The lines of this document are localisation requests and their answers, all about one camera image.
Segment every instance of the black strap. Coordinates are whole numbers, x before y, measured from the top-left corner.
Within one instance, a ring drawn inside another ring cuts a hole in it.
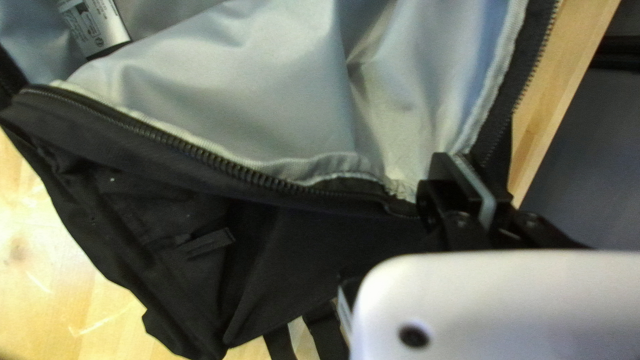
[[[262,337],[267,344],[271,360],[298,360],[296,353],[293,352],[289,326],[286,324]]]
[[[340,331],[331,302],[302,316],[316,343],[320,360],[348,360],[349,349]]]

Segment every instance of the white label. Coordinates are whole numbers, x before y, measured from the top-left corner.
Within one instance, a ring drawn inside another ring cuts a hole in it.
[[[60,0],[58,11],[85,56],[131,39],[112,0]]]

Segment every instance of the zipper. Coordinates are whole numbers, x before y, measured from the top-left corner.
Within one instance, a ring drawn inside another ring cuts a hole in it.
[[[189,143],[175,135],[166,133],[138,119],[132,118],[124,113],[119,112],[116,109],[111,108],[107,104],[103,104],[99,101],[96,101],[95,99],[87,99],[82,95],[75,94],[68,90],[53,88],[45,85],[32,85],[24,88],[21,93],[31,93],[52,97],[78,108],[82,108],[83,110],[98,115],[102,119],[107,120],[108,122],[118,127],[131,131],[149,140],[153,140],[156,143],[169,146],[172,149],[179,151],[186,156],[194,158],[201,163],[224,173],[227,176],[241,180],[253,186],[258,186],[263,189],[284,193],[287,195],[313,195],[332,198],[349,197],[354,199],[362,199],[363,197],[366,197],[366,200],[382,201],[382,203],[385,204],[385,207],[387,207],[386,203],[390,200],[390,198],[384,198],[373,193],[351,193],[338,192],[333,190],[320,190],[263,174],[244,165],[240,165],[234,161],[228,160],[218,154],[208,151],[207,149],[203,149],[197,145]]]
[[[549,17],[549,24],[547,25],[547,29],[545,30],[545,35],[542,38],[542,43],[540,44],[538,53],[536,54],[536,61],[533,64],[533,68],[529,73],[529,77],[527,78],[527,81],[525,82],[524,87],[520,92],[520,95],[518,95],[518,99],[516,100],[516,103],[513,105],[513,109],[511,110],[512,114],[515,113],[516,110],[520,107],[520,104],[522,103],[522,99],[524,98],[524,95],[526,94],[527,90],[531,86],[531,83],[533,82],[533,78],[536,75],[538,68],[540,67],[542,56],[545,54],[545,51],[547,50],[547,45],[549,43],[549,38],[551,37],[551,32],[554,29],[554,25],[556,25],[557,13],[558,13],[558,10],[560,9],[560,4],[562,3],[562,1],[563,0],[556,0],[554,3],[553,10],[551,11],[551,16]]]
[[[543,35],[542,41],[540,43],[540,47],[538,48],[538,52],[536,53],[536,59],[534,60],[533,67],[531,68],[531,71],[527,76],[527,80],[525,81],[524,86],[520,91],[520,94],[518,94],[518,97],[516,98],[516,101],[513,104],[513,107],[511,109],[511,118],[509,119],[509,121],[511,121],[511,119],[513,118],[513,114],[516,112],[516,110],[519,109],[520,104],[522,103],[522,99],[524,99],[524,96],[527,93],[529,87],[531,86],[531,83],[533,82],[533,78],[535,77],[536,72],[540,67],[540,62],[542,61],[542,57],[545,54],[545,51],[547,50],[549,38],[551,36],[551,32],[554,28],[554,25],[556,24],[557,13],[558,13],[558,10],[560,9],[560,4],[562,4],[562,2],[563,0],[554,1],[553,8],[551,9],[551,14],[549,15],[547,28],[545,29],[545,34]],[[486,166],[489,159],[491,159],[491,157],[493,156],[493,153],[495,152],[498,146],[498,143],[502,138],[502,135],[508,128],[507,125],[508,124],[504,124],[504,126],[502,126],[502,129],[500,129],[500,131],[495,135],[495,139],[492,142],[492,146],[490,147],[490,150],[486,153],[482,161],[480,161],[480,164],[482,167]]]

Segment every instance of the black circular hole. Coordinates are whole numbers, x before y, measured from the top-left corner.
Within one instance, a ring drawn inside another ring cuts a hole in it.
[[[414,325],[400,329],[400,340],[408,347],[423,348],[429,345],[429,336],[424,330]]]

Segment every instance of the light wood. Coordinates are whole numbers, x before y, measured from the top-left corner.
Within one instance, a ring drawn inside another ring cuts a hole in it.
[[[537,169],[618,0],[566,0],[529,91],[515,114],[511,189]],[[44,186],[0,135],[0,360],[169,360],[147,335],[144,307],[89,262],[55,214]],[[298,320],[301,360],[317,360]],[[227,360],[267,360],[261,338]]]
[[[509,190],[522,202],[620,0],[565,0],[513,116]]]

